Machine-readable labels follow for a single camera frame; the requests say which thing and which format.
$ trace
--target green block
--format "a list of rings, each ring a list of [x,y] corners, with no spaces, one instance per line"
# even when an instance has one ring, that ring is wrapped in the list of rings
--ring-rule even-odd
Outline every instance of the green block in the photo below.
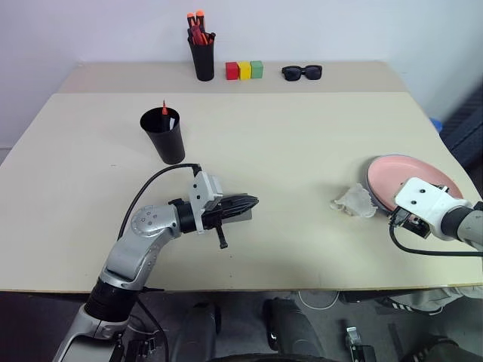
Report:
[[[251,78],[262,78],[263,76],[263,63],[259,60],[253,60],[251,65]]]

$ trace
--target marker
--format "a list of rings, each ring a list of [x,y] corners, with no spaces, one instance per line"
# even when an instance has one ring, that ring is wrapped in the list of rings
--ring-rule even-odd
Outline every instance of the marker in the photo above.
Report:
[[[193,44],[196,44],[196,45],[208,44],[208,40],[206,40],[205,34],[199,29],[198,25],[194,25],[191,28],[191,32],[193,34]]]
[[[205,12],[203,10],[196,11],[196,24],[205,30]]]
[[[188,26],[191,28],[192,26],[196,25],[196,19],[194,13],[188,13],[186,15],[186,19],[188,20]]]
[[[165,100],[163,100],[163,109],[161,110],[161,132],[169,130],[171,117],[169,116],[168,109],[166,108]]]

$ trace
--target cup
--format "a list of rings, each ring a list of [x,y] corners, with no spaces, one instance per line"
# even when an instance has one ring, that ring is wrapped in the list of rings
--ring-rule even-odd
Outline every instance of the cup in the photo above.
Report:
[[[167,108],[170,118],[174,118],[173,128],[163,130],[162,107],[153,108],[144,113],[140,120],[159,156],[166,164],[179,164],[184,159],[183,139],[181,138],[180,115],[172,108]]]
[[[195,64],[196,78],[200,81],[210,81],[214,78],[214,41],[208,45],[196,45],[188,39],[188,44]]]

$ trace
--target red block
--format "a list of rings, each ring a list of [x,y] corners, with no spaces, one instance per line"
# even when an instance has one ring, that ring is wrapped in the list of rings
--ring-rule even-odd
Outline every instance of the red block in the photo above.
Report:
[[[238,79],[238,64],[236,62],[225,63],[226,80],[234,81]]]

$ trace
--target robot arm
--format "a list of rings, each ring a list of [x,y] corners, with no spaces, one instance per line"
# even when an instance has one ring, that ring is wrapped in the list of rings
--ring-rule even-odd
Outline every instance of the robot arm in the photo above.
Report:
[[[395,196],[395,203],[398,205],[392,215],[395,226],[407,223],[407,229],[428,230],[442,240],[457,239],[483,251],[481,202],[472,208],[467,200],[451,197],[448,187],[434,186],[412,177]],[[426,237],[429,233],[418,234]]]
[[[69,349],[74,344],[84,345],[85,338],[113,341],[99,344],[111,355],[163,246],[182,233],[216,228],[220,247],[226,247],[222,219],[245,214],[258,202],[249,195],[223,198],[217,179],[203,171],[196,174],[192,185],[195,191],[189,193],[190,202],[178,199],[169,205],[146,206],[132,216],[126,232],[111,249],[88,301],[78,310],[54,362],[77,360],[67,357]],[[88,345],[87,351],[91,353],[94,348]],[[83,354],[81,360],[93,359]]]

